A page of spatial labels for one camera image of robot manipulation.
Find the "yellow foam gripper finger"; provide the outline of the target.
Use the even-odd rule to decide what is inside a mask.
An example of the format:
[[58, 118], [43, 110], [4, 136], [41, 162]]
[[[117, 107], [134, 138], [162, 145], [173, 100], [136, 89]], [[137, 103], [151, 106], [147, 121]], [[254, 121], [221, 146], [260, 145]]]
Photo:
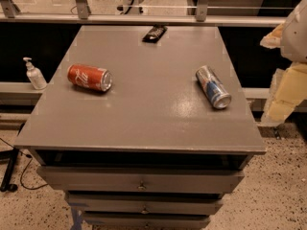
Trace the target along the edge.
[[278, 127], [307, 99], [307, 64], [293, 62], [289, 68], [277, 68], [269, 97], [261, 117], [263, 127]]
[[283, 28], [284, 24], [275, 27], [270, 33], [261, 39], [260, 45], [268, 49], [280, 48]]

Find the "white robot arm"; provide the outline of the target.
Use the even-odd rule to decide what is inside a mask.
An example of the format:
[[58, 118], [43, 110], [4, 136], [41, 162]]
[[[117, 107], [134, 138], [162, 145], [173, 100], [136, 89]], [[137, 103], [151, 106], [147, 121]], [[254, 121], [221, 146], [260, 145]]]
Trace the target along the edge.
[[275, 71], [261, 117], [263, 127], [278, 127], [307, 99], [307, 0], [301, 0], [260, 45], [279, 48], [281, 56], [291, 62], [286, 70]]

